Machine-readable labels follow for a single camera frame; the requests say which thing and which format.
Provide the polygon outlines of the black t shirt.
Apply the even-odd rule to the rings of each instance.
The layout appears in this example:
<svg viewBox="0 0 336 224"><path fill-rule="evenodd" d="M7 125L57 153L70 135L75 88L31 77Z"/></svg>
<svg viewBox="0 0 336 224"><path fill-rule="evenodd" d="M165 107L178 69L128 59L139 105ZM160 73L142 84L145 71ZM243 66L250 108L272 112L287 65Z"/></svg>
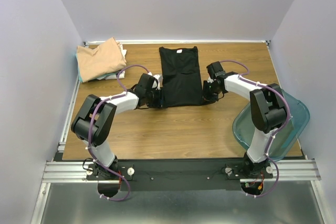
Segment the black t shirt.
<svg viewBox="0 0 336 224"><path fill-rule="evenodd" d="M163 106L199 106L203 102L198 48L159 48Z"/></svg>

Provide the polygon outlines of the folded white printed t shirt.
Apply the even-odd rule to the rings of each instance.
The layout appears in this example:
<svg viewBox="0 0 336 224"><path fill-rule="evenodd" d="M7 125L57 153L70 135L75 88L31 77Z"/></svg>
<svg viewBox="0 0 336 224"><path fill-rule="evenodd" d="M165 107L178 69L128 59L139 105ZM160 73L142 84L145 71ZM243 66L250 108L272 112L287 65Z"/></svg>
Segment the folded white printed t shirt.
<svg viewBox="0 0 336 224"><path fill-rule="evenodd" d="M121 52L122 52L122 56L125 59L126 54L127 54L127 50L123 49L123 45L122 44L120 44L119 46L120 46L120 49L121 49ZM113 80L113 79L116 79L119 72L120 71L109 73L109 74L105 74L103 76L98 77L96 80Z"/></svg>

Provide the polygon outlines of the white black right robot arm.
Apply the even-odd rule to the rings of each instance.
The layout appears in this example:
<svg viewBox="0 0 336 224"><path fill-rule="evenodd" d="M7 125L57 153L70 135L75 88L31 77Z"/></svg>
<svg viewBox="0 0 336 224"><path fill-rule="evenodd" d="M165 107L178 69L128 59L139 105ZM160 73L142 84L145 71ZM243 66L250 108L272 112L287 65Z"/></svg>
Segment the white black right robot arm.
<svg viewBox="0 0 336 224"><path fill-rule="evenodd" d="M220 93L233 92L250 103L251 120L255 127L252 142L244 154L240 173L255 177L266 168L270 147L279 131L290 120L290 108L277 84L254 82L236 72L226 72L220 61L206 67L209 74L203 83L203 98L212 103Z"/></svg>

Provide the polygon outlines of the teal plastic bin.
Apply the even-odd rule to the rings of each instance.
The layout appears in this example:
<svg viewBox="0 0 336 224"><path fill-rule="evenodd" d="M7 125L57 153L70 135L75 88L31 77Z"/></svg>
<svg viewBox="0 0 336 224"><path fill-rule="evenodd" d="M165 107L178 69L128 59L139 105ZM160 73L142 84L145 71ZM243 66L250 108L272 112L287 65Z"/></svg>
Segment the teal plastic bin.
<svg viewBox="0 0 336 224"><path fill-rule="evenodd" d="M274 161L283 159L289 153L310 119L309 110L304 103L288 94L285 90L282 90L282 94L289 105L291 119L277 133L271 145L269 155ZM237 142L247 150L251 145L254 131L255 126L251 119L250 104L247 104L233 122L233 135Z"/></svg>

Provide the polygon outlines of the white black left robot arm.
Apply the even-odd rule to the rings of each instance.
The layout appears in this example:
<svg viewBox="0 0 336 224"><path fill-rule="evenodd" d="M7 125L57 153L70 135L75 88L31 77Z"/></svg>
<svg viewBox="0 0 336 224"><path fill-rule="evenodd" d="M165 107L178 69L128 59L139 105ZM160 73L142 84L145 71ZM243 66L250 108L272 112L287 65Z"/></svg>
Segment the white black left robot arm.
<svg viewBox="0 0 336 224"><path fill-rule="evenodd" d="M86 97L70 128L86 144L92 159L99 162L93 168L88 168L88 173L104 179L117 178L118 159L107 141L113 119L122 112L143 106L160 108L162 79L160 74L144 73L137 84L120 94L108 97L91 94Z"/></svg>

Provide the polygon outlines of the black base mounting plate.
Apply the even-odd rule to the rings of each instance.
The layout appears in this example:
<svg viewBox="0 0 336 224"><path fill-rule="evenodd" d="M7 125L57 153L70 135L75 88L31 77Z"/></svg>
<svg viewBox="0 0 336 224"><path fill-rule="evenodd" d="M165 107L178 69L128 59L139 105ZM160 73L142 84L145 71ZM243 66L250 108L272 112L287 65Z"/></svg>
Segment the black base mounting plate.
<svg viewBox="0 0 336 224"><path fill-rule="evenodd" d="M118 191L245 190L260 195L265 179L273 178L269 162L250 177L240 173L242 158L130 159L118 162L117 178L91 175L83 165L87 180L97 181L98 192L111 197Z"/></svg>

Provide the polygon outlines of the folded teal t shirt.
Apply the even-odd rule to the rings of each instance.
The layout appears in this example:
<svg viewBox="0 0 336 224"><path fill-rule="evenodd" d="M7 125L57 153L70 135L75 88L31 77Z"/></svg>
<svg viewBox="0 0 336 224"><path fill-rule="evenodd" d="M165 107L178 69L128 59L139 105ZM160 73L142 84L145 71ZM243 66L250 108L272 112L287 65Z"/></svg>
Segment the folded teal t shirt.
<svg viewBox="0 0 336 224"><path fill-rule="evenodd" d="M81 83L88 82L88 73L87 73L87 66L88 66L88 58L87 55L77 52L75 54L77 60L77 70L79 75L79 81Z"/></svg>

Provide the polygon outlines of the folded tan t shirt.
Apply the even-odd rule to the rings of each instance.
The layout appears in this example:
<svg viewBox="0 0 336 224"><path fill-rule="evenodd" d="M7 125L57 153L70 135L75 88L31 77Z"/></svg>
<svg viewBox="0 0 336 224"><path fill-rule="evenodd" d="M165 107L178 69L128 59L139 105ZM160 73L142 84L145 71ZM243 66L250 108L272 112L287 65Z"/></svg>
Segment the folded tan t shirt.
<svg viewBox="0 0 336 224"><path fill-rule="evenodd" d="M116 72L127 64L120 44L113 37L94 49L78 46L76 59L81 82Z"/></svg>

